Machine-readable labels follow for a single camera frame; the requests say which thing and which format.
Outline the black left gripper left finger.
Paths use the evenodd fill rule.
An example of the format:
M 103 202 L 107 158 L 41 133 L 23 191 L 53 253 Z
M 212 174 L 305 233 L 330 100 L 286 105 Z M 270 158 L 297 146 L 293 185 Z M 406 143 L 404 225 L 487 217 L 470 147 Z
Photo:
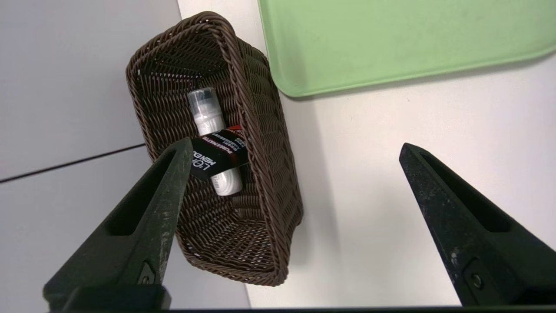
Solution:
M 168 310 L 163 279 L 193 157 L 167 148 L 44 285 L 50 310 Z

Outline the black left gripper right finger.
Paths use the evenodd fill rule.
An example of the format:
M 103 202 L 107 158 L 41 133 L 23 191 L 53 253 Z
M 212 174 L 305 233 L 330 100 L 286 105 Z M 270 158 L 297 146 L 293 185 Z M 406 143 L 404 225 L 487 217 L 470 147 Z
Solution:
M 429 151 L 399 162 L 461 305 L 555 306 L 552 248 Z

